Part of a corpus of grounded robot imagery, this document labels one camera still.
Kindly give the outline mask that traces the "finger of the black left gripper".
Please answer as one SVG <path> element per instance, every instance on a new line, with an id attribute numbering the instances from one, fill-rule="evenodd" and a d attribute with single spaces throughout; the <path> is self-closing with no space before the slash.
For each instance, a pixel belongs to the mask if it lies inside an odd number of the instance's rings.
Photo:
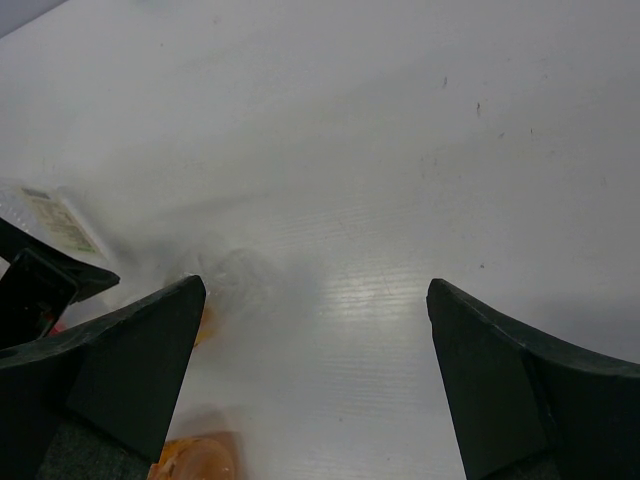
<path id="1" fill-rule="evenodd" d="M 71 305 L 120 282 L 104 268 L 76 260 L 6 220 L 1 221 L 1 348 L 47 336 Z"/>

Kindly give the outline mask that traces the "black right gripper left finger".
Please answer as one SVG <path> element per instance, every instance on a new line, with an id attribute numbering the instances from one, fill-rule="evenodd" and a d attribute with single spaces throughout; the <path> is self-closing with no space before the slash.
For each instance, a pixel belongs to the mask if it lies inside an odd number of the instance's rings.
<path id="1" fill-rule="evenodd" d="M 191 275 L 1 352 L 4 479 L 144 479 L 161 455 L 206 299 Z"/>

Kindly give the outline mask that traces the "orange juice bottle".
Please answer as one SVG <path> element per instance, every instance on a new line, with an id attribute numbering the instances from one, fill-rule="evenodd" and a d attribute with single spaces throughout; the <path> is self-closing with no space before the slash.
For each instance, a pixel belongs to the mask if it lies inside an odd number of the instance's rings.
<path id="1" fill-rule="evenodd" d="M 164 444 L 149 480 L 242 479 L 243 467 L 231 432 L 183 437 Z"/>

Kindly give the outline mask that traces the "clear bottle white label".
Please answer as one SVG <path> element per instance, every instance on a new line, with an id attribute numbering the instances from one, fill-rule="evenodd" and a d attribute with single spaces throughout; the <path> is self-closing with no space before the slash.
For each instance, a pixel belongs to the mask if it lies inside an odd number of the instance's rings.
<path id="1" fill-rule="evenodd" d="M 1 218 L 78 260 L 110 263 L 98 230 L 61 188 L 2 179 Z"/>

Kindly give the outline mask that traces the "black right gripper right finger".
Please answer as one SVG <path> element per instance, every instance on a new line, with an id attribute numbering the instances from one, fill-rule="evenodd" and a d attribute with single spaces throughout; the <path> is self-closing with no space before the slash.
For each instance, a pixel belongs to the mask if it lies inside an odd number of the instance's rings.
<path id="1" fill-rule="evenodd" d="M 544 333 L 444 279 L 426 305 L 469 479 L 636 479 L 639 366 Z"/>

